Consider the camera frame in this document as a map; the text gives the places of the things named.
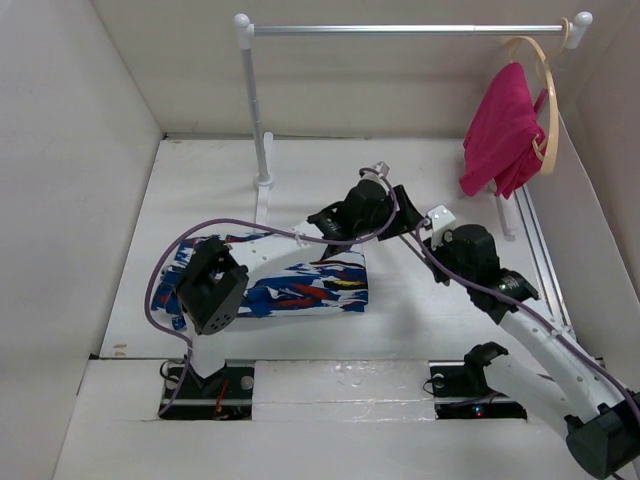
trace colorful patterned fabric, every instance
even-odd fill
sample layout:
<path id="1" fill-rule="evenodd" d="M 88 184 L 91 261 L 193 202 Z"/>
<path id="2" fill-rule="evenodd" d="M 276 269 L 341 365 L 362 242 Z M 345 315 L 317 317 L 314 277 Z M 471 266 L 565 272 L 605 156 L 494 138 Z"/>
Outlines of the colorful patterned fabric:
<path id="1" fill-rule="evenodd" d="M 227 235 L 225 243 L 256 240 L 270 234 Z M 210 237 L 185 240 L 166 270 L 153 296 L 151 309 L 164 311 L 176 330 L 185 321 L 173 287 L 189 263 L 195 246 Z M 367 271 L 362 245 L 322 261 L 292 265 L 258 280 L 245 292 L 238 317 L 327 315 L 364 312 L 369 301 Z"/>

